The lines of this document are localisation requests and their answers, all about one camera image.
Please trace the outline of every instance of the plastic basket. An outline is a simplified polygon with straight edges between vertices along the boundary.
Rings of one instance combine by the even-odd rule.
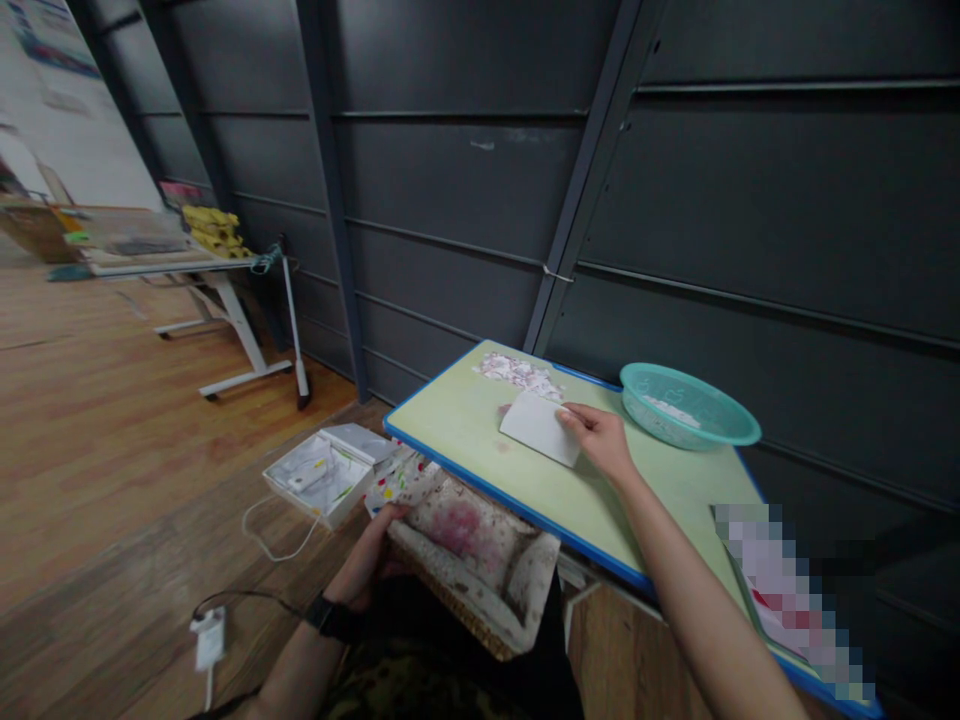
[[[631,363],[620,371],[623,406],[658,440],[684,450],[752,445],[760,424],[726,393],[678,370]]]

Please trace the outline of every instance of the open box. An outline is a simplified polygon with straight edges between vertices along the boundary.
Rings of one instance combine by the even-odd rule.
[[[334,530],[374,478],[392,471],[400,449],[358,425],[339,425],[308,437],[263,476],[271,490]]]

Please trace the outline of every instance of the metal wall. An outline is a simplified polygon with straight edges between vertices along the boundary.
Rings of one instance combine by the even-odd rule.
[[[522,345],[617,5],[321,4],[374,394]]]
[[[360,362],[396,403],[481,338],[523,345],[589,163],[617,0],[72,5],[78,21],[92,8],[98,61],[116,66],[159,179],[209,189],[256,249],[288,235],[308,353],[351,378]],[[355,288],[340,287],[338,218]]]
[[[744,459],[801,539],[876,539],[878,679],[941,711],[960,628],[960,6],[646,3],[637,42],[537,349],[615,382],[660,363],[749,407],[764,440]]]

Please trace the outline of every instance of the poster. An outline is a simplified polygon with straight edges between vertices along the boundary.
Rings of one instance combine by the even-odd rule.
[[[64,0],[3,0],[10,25],[31,60],[100,79]]]

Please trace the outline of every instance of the hand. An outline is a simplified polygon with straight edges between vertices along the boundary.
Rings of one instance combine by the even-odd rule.
[[[380,561],[384,535],[391,522],[403,518],[408,512],[410,508],[405,505],[390,503],[383,506],[353,546],[343,567],[323,591],[327,600],[346,605],[356,613],[362,613],[370,607],[370,589]]]
[[[627,447],[622,417],[580,403],[564,403],[557,417],[576,434],[587,457],[608,480],[626,482],[634,475],[639,477]]]

